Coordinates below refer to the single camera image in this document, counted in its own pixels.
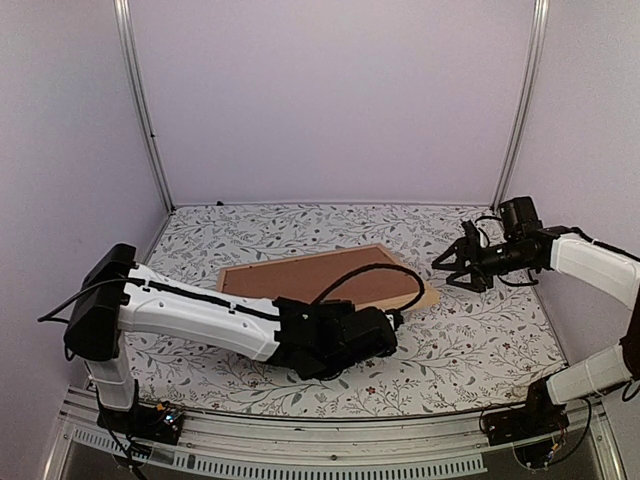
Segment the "brown backing board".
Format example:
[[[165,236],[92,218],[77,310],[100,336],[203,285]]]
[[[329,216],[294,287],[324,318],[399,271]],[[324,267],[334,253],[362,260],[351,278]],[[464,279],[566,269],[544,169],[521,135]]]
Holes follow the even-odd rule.
[[[343,275],[371,264],[398,265],[400,261],[380,244],[336,249],[287,259],[221,269],[217,290],[236,296],[312,302]],[[387,269],[365,272],[328,295],[348,300],[356,308],[397,308],[419,293],[410,275]]]

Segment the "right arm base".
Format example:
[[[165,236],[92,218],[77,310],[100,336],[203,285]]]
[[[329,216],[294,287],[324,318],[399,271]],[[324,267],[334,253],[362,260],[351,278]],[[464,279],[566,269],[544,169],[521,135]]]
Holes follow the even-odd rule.
[[[508,407],[493,413],[482,412],[479,428],[491,446],[513,444],[545,436],[539,442],[516,446],[516,461],[529,470],[547,468],[564,443],[569,419],[566,405],[550,407]]]

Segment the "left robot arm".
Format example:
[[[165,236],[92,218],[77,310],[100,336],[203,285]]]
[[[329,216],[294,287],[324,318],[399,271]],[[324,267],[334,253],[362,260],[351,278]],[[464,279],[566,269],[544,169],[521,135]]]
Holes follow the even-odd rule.
[[[166,335],[219,347],[294,371],[302,380],[328,380],[355,364],[392,355],[405,311],[426,292],[394,307],[358,307],[329,294],[352,278],[383,269],[374,263],[344,274],[311,302],[214,293],[163,276],[136,261],[136,249],[114,245],[85,276],[80,290],[40,322],[62,322],[65,348],[81,358],[100,404],[128,434],[148,426],[125,354],[126,332]]]

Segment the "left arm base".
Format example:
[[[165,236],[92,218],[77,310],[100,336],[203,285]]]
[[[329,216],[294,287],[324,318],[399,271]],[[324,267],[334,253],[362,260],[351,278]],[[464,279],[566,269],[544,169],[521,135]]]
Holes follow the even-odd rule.
[[[167,402],[156,406],[135,403],[128,411],[106,408],[98,403],[98,425],[127,438],[176,446],[183,428],[183,411]]]

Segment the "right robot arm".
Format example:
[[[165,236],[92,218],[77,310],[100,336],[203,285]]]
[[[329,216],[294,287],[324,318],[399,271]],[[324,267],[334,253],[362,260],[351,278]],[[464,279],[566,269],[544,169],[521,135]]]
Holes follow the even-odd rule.
[[[627,332],[614,346],[528,387],[516,422],[524,435],[537,436],[554,422],[555,407],[639,380],[639,258],[578,227],[545,228],[529,196],[501,203],[498,218],[504,242],[496,245],[484,245],[472,221],[462,223],[464,235],[432,262],[433,269],[449,273],[447,284],[483,293],[496,277],[548,270],[578,279],[631,311]]]

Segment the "floral tablecloth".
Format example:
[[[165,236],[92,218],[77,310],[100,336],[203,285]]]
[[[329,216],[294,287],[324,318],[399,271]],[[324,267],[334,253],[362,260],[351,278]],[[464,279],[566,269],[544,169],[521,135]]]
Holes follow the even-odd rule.
[[[439,291],[411,312],[395,355],[330,381],[301,380],[234,353],[153,334],[126,338],[146,400],[192,408],[316,418],[409,416],[516,403],[565,359],[534,292],[519,274],[475,294],[446,284],[432,260],[476,220],[502,239],[489,209],[424,205],[183,207],[149,261],[173,279],[215,288],[227,266],[380,244]]]

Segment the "right aluminium post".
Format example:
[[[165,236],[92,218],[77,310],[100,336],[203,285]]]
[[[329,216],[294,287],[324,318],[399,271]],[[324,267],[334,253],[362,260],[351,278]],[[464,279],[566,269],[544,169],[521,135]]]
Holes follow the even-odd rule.
[[[496,211],[498,205],[507,197],[522,146],[544,51],[549,7],[549,0],[535,0],[533,2],[533,16],[526,51],[524,73],[516,105],[515,117],[510,130],[498,183],[491,202],[491,209],[493,211]]]

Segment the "aluminium post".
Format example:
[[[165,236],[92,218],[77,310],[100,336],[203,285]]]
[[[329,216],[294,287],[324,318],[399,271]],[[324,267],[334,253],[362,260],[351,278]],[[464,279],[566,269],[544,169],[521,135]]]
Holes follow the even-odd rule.
[[[522,146],[544,51],[549,7],[549,0],[535,0],[533,2],[533,16],[526,51],[524,73],[516,105],[515,117],[510,130],[498,183],[491,202],[491,209],[493,211],[496,211],[498,205],[507,197]]]
[[[170,191],[167,174],[162,164],[157,145],[157,136],[144,90],[142,72],[136,49],[130,2],[127,0],[114,0],[113,6],[126,75],[143,138],[144,148],[149,161],[151,175],[165,211],[171,214],[175,211],[176,206]]]

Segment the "front aluminium rail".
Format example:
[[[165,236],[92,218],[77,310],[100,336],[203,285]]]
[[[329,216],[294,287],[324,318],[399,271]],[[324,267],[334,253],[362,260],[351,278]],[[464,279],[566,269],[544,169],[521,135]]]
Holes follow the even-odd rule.
[[[492,444],[489,412],[304,419],[183,412],[174,445],[111,435],[93,392],[70,389],[46,479],[624,479],[598,401],[568,406],[566,428]]]

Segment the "left aluminium post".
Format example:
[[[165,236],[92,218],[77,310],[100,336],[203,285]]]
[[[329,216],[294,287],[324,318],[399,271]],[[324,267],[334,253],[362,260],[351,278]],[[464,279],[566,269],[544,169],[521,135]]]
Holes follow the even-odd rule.
[[[149,161],[151,175],[165,211],[171,214],[175,211],[176,206],[170,191],[167,174],[162,164],[157,145],[157,136],[144,90],[142,72],[136,49],[130,2],[127,0],[114,0],[113,6],[126,75],[143,138],[144,148]]]

